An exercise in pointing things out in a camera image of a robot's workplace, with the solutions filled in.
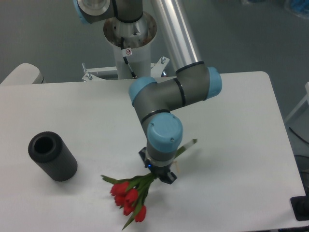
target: red tulip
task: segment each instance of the red tulip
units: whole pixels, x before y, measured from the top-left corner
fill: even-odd
[[[122,206],[125,204],[125,197],[124,196],[120,196],[120,195],[116,195],[114,197],[116,205],[117,206]]]
[[[128,204],[125,201],[125,206],[124,206],[124,215],[128,216],[130,213],[134,211],[134,207],[131,204]]]
[[[129,184],[130,183],[128,181],[121,183],[121,184],[114,184],[111,189],[111,195],[112,196],[116,196],[116,195],[125,196],[126,189],[129,186]]]
[[[142,222],[144,221],[146,217],[146,206],[143,205],[139,213],[134,217],[136,222]]]
[[[128,204],[132,204],[133,202],[137,200],[138,196],[139,196],[139,192],[135,188],[132,188],[129,190],[129,192],[127,192],[125,201]]]

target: black foam tube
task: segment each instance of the black foam tube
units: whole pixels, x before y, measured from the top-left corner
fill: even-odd
[[[65,181],[75,175],[77,161],[61,137],[46,131],[32,138],[28,153],[53,180]]]

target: warning sticker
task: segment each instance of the warning sticker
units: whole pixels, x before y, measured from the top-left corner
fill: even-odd
[[[123,57],[128,57],[132,55],[132,49],[131,48],[125,48],[122,49],[122,56]]]

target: tulip bouquet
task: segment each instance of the tulip bouquet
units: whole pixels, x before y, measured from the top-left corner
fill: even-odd
[[[189,147],[197,142],[193,139],[177,150],[175,158],[186,151]],[[146,217],[146,206],[144,202],[148,195],[151,183],[157,179],[156,174],[149,173],[147,175],[137,175],[131,179],[116,180],[105,175],[101,175],[103,180],[113,184],[111,195],[117,206],[123,208],[124,215],[128,216],[132,213],[124,227],[126,228],[134,220],[136,222],[144,221]]]

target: light blue joint cap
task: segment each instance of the light blue joint cap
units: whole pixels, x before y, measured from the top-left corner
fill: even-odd
[[[214,67],[207,67],[210,75],[210,84],[207,99],[217,96],[222,89],[222,79],[220,73]]]
[[[148,124],[147,139],[159,152],[176,151],[183,139],[183,125],[173,114],[157,114]]]
[[[90,24],[90,23],[87,22],[87,20],[86,20],[86,19],[84,18],[84,16],[83,16],[82,12],[80,11],[77,0],[73,0],[73,3],[74,3],[75,10],[76,10],[76,12],[77,12],[77,14],[78,14],[79,19],[81,20],[81,22],[82,22],[83,24]]]
[[[140,77],[133,84],[131,84],[129,88],[129,95],[132,101],[132,105],[134,104],[134,100],[139,92],[142,91],[147,85],[151,83],[157,83],[157,81],[150,76]]]

